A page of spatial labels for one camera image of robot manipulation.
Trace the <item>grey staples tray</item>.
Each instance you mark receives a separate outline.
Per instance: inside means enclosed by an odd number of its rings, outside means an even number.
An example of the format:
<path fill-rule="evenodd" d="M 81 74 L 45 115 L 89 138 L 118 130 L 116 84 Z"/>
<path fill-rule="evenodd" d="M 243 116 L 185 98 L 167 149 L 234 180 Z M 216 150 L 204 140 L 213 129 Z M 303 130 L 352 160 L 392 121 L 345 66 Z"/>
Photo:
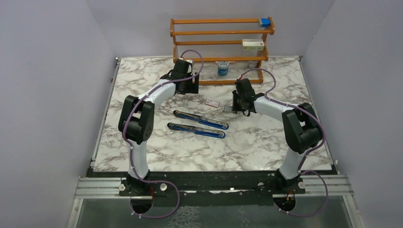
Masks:
<path fill-rule="evenodd" d="M 222 111 L 225 112 L 225 113 L 232 113 L 232 112 L 233 112 L 232 106 L 225 105 L 225 106 L 223 107 L 223 110 L 222 110 Z"/>

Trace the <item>blue stapler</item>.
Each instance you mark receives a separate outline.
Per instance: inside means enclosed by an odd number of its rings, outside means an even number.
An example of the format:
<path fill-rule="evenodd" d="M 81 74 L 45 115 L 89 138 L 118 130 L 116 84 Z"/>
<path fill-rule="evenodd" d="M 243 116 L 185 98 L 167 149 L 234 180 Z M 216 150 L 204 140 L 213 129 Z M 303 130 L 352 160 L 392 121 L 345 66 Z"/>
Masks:
<path fill-rule="evenodd" d="M 171 130 L 190 132 L 196 135 L 224 139 L 226 136 L 224 130 L 229 129 L 228 123 L 202 117 L 196 114 L 190 114 L 179 110 L 174 110 L 173 114 L 178 118 L 196 122 L 198 125 L 193 126 L 179 123 L 168 123 L 167 127 Z"/>

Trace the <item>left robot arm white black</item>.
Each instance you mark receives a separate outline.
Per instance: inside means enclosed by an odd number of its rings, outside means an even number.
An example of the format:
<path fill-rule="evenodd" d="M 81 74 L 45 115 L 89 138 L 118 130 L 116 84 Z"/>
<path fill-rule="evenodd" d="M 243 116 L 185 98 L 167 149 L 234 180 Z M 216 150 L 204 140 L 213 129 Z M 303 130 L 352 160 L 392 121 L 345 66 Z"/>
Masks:
<path fill-rule="evenodd" d="M 118 123 L 129 149 L 129 170 L 126 187 L 138 195 L 149 190 L 146 179 L 149 168 L 146 159 L 147 141 L 154 128 L 155 109 L 175 94 L 196 94 L 199 86 L 199 73 L 193 74 L 193 61 L 178 59 L 172 70 L 163 75 L 148 91 L 125 98 Z"/>

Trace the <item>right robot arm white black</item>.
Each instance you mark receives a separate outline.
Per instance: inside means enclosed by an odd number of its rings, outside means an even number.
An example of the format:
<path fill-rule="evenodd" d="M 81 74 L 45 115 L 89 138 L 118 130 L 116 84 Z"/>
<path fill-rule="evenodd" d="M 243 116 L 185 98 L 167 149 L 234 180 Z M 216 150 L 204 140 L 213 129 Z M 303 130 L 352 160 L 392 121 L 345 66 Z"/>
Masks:
<path fill-rule="evenodd" d="M 235 81 L 232 110 L 245 116 L 257 113 L 272 117 L 283 124 L 288 151 L 280 168 L 276 170 L 273 185 L 280 193 L 293 188 L 300 176 L 300 169 L 307 152 L 323 140 L 313 106 L 309 103 L 287 104 L 255 93 L 247 78 Z"/>

